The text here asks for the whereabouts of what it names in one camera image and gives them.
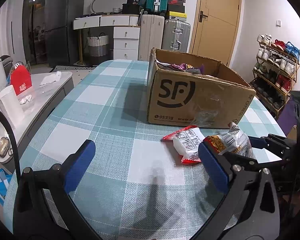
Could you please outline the silver orange peanut snack bag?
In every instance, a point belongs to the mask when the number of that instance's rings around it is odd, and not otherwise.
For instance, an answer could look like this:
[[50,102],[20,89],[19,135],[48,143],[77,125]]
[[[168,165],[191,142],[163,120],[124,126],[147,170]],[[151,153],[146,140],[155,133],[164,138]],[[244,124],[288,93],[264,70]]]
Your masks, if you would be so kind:
[[223,155],[230,152],[247,158],[255,158],[248,136],[234,122],[229,123],[228,132],[208,136],[203,143],[213,154]]

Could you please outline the purple candy bag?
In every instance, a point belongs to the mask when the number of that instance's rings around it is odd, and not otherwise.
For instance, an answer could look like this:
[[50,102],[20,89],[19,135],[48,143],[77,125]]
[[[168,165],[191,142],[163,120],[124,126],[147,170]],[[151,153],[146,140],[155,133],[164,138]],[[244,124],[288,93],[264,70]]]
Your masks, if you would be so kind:
[[185,72],[191,74],[204,74],[204,65],[201,65],[199,68],[195,68],[194,66],[187,63],[172,64],[172,63],[160,62],[158,60],[156,60],[156,63],[160,68],[166,70],[173,70],[173,71],[179,71],[179,72]]

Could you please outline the purple paper bag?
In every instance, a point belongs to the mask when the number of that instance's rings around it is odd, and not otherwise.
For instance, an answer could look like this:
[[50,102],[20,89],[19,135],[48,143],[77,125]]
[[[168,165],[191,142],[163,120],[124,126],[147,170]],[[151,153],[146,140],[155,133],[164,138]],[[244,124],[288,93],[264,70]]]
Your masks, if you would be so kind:
[[283,108],[277,123],[281,127],[285,135],[288,135],[292,128],[296,125],[296,118],[294,112],[294,101],[290,99]]

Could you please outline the red white wafer packet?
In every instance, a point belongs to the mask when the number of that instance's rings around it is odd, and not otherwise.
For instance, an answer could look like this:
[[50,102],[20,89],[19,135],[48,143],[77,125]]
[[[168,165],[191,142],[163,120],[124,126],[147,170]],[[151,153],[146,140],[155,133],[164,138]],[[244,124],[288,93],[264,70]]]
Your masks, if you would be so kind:
[[162,141],[173,142],[173,147],[181,156],[182,164],[201,163],[198,147],[205,139],[198,126],[187,126],[164,136]]

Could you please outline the wooden shoe rack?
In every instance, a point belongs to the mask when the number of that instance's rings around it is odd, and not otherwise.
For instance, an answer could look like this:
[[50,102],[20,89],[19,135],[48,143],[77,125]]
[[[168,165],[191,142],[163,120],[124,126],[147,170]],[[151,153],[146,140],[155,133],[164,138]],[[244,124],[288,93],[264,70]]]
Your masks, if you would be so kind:
[[298,80],[300,63],[297,56],[300,51],[295,50],[291,43],[278,40],[258,44],[256,64],[253,67],[254,79],[250,85],[256,90],[261,103],[278,119],[290,101],[292,88]]

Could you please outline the SF cardboard box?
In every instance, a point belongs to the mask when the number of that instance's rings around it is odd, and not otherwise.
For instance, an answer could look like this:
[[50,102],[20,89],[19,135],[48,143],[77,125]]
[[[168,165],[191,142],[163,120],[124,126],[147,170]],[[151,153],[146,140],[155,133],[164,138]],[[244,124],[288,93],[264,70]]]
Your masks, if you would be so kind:
[[[160,68],[165,63],[204,65],[204,74]],[[147,77],[147,121],[151,124],[227,128],[239,123],[256,92],[220,61],[153,48]]]

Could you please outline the teal plaid tablecloth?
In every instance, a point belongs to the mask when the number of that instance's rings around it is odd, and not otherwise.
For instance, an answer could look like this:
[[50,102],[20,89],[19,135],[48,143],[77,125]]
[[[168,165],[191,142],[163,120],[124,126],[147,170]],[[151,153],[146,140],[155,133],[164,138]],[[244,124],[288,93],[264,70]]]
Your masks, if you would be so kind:
[[164,136],[175,126],[147,121],[146,61],[109,60],[59,103],[20,159],[43,171],[86,140],[95,155],[70,193],[102,239],[191,239],[222,194],[202,164],[185,165]]

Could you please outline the wooden door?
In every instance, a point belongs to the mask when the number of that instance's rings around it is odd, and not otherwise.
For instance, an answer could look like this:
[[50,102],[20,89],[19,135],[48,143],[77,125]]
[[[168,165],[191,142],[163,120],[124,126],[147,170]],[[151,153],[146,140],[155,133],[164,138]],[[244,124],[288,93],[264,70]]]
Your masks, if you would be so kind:
[[197,0],[189,53],[230,65],[242,0]]

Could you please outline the white cylindrical cup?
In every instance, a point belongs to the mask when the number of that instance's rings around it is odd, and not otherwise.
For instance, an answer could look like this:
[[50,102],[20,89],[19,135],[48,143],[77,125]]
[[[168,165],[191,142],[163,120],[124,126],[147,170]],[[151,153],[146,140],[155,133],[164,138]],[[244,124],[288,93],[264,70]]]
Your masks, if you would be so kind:
[[24,118],[24,111],[12,85],[0,92],[0,109],[10,124],[16,128]]

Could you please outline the grey side cabinet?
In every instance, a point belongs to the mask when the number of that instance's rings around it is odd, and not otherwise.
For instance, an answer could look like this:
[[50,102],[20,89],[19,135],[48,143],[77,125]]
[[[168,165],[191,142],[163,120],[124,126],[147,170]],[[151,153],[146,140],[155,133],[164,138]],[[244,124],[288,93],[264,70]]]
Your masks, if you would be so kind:
[[30,102],[21,106],[23,119],[17,125],[11,125],[20,157],[43,122],[74,87],[71,72],[62,72],[59,81],[42,85],[47,76],[49,73],[33,74],[32,87],[17,96],[18,100],[32,96]]

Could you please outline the silver aluminium suitcase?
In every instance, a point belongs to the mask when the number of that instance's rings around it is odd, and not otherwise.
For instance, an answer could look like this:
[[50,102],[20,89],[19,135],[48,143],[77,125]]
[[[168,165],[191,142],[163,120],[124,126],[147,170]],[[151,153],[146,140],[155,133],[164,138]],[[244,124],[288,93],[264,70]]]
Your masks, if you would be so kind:
[[191,25],[180,20],[165,21],[161,48],[178,52],[187,52]]

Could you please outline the red gift box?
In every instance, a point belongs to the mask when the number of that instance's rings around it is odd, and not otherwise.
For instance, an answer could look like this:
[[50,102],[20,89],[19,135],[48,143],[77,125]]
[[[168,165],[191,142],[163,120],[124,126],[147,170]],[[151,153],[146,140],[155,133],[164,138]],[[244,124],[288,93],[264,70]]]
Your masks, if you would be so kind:
[[32,86],[31,73],[22,63],[16,63],[10,72],[10,84],[16,95],[21,94]]

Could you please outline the beige suitcase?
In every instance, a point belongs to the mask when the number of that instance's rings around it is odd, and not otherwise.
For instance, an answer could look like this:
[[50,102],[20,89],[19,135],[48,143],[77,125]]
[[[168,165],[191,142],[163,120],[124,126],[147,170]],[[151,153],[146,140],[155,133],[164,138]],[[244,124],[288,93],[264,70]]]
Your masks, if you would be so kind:
[[149,61],[152,48],[161,48],[164,32],[164,16],[142,15],[139,38],[139,61]]

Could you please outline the dotted floor rug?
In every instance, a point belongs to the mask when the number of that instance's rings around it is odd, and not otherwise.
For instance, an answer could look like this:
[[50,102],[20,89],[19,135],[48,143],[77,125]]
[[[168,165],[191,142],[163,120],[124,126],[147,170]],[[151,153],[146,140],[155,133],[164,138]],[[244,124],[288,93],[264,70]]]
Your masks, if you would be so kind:
[[56,65],[53,67],[50,72],[57,72],[57,71],[79,71],[79,70],[87,70],[87,71],[92,71],[96,68],[96,66],[77,66],[77,65],[71,65],[71,66],[66,66],[66,65]]

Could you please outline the stacked shoe boxes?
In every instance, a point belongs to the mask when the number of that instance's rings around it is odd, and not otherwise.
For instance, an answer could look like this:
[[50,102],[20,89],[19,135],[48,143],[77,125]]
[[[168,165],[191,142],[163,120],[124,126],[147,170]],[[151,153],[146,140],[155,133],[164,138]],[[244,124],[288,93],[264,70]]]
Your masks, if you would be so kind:
[[168,0],[167,12],[165,18],[179,19],[181,21],[187,20],[187,14],[185,13],[186,0]]

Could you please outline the white drawer desk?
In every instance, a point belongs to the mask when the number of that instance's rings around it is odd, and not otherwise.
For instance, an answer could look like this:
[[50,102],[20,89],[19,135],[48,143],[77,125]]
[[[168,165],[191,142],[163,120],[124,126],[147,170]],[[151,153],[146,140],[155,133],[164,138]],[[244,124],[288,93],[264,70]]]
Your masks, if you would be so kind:
[[79,31],[82,41],[83,31],[87,37],[105,33],[109,36],[109,59],[137,60],[140,38],[138,15],[97,15],[76,18],[73,29]]

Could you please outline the woven laundry basket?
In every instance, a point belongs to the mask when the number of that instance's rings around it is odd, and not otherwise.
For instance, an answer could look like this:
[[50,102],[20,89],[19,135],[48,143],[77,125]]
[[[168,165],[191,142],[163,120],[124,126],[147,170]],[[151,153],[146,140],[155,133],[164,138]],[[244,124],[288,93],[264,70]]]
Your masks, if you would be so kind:
[[98,36],[87,37],[90,62],[98,66],[109,59],[109,36],[100,33]]

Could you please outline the dark grey refrigerator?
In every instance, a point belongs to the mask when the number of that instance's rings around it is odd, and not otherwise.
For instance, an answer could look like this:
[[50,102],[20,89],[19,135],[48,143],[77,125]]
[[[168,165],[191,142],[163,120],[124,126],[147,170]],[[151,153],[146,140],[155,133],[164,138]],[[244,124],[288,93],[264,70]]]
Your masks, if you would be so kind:
[[84,0],[45,0],[45,44],[50,66],[79,60],[74,20],[83,15]]

